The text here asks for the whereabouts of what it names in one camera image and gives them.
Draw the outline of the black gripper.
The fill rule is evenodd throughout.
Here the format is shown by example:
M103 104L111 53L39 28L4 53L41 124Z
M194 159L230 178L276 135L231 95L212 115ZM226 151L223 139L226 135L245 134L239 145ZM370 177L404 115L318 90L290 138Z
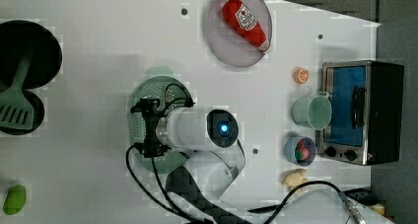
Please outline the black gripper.
M169 146L163 144L157 136L157 127L163 113L158 111L159 99L140 99L131 109L132 114L140 113L145 121L145 138L142 142L135 142L135 147L145 158L163 156Z

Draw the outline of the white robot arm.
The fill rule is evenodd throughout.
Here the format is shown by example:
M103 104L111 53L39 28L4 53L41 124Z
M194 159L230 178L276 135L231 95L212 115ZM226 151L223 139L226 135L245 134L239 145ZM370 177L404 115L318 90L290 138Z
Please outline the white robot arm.
M184 169L183 180L212 197L221 196L245 166L236 117L222 109L196 107L181 98L164 105L158 98L143 98L131 109L132 119L144 134L134 143L141 156L157 168L156 160L167 157L173 176Z

